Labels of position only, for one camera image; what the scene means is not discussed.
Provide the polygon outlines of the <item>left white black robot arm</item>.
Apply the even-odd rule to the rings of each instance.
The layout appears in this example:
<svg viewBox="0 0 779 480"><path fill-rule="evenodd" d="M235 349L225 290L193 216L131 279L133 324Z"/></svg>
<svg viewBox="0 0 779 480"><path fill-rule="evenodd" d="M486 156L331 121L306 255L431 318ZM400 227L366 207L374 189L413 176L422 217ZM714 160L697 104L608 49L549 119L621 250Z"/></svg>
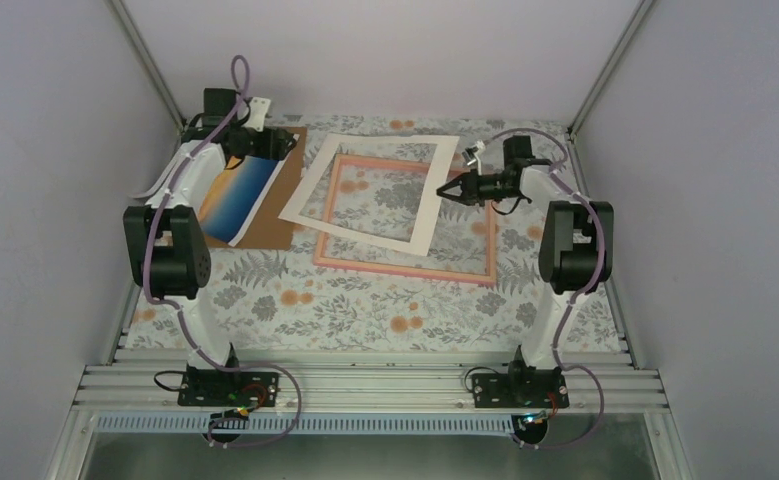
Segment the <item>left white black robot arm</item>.
<svg viewBox="0 0 779 480"><path fill-rule="evenodd" d="M176 316L188 358L173 391L181 406L255 407L274 402L275 373L248 374L216 325L205 292L212 260L198 213L221 174L245 174L247 197L231 210L239 241L298 144L299 136L269 128L267 101L233 89L207 88L203 109L184 121L181 143L141 206L123 213L131 272L153 305Z"/></svg>

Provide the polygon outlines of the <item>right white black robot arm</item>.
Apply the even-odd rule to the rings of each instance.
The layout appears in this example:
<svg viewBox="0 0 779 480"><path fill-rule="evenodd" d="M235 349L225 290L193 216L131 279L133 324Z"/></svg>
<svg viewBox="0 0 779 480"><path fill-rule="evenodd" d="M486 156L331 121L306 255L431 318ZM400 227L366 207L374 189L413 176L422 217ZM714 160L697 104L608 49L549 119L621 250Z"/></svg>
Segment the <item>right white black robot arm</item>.
<svg viewBox="0 0 779 480"><path fill-rule="evenodd" d="M586 297L612 273L614 210L610 203L590 201L560 176L568 162L535 156L533 128L496 135L503 167L480 171L480 154L488 141L467 148L469 170L437 188L439 197L465 206L526 201L545 213L538 271L544 290L530 337L517 349L505 373L477 372L471 391L479 408L566 405L567 387L561 343Z"/></svg>

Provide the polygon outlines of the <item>pink wooden picture frame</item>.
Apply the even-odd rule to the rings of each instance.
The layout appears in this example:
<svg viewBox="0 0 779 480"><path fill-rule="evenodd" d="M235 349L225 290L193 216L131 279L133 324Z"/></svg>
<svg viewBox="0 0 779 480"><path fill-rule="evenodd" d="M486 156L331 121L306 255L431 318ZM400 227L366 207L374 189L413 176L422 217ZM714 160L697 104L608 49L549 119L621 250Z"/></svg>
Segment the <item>pink wooden picture frame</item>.
<svg viewBox="0 0 779 480"><path fill-rule="evenodd" d="M338 153L335 155L334 166L332 168L330 177L330 192L325 202L325 217L327 219L331 217L332 208L335 206L337 194L340 192L340 187L338 184L340 183L342 169L344 167L369 167L415 173L427 173L429 170L429 165L426 163ZM341 270L396 275L427 280L469 283L484 287L491 287L494 286L497 281L497 222L495 220L495 214L490 207L484 208L484 214L485 220L482 223L482 230L485 234L486 245L484 256L485 271L482 274L332 258L327 255L327 246L330 240L330 235L327 232L321 232L318 236L316 250L313 256L313 263L316 266Z"/></svg>

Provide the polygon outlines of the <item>white paper mat border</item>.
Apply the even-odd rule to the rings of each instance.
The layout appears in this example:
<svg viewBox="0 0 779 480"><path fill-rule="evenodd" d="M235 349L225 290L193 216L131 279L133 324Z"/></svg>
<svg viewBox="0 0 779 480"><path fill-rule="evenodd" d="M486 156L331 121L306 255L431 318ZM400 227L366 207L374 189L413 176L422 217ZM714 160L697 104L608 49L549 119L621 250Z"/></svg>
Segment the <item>white paper mat border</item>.
<svg viewBox="0 0 779 480"><path fill-rule="evenodd" d="M329 133L288 202L282 208L279 218L336 237L411 255L425 256L432 242L440 209L441 198L437 195L437 189L447 180L458 142L457 136L450 135L357 136ZM325 171L330 168L337 149L342 143L359 145L423 143L435 146L434 155L425 167L426 177L423 193L420 195L413 232L409 240L395 240L359 232L302 214L303 208Z"/></svg>

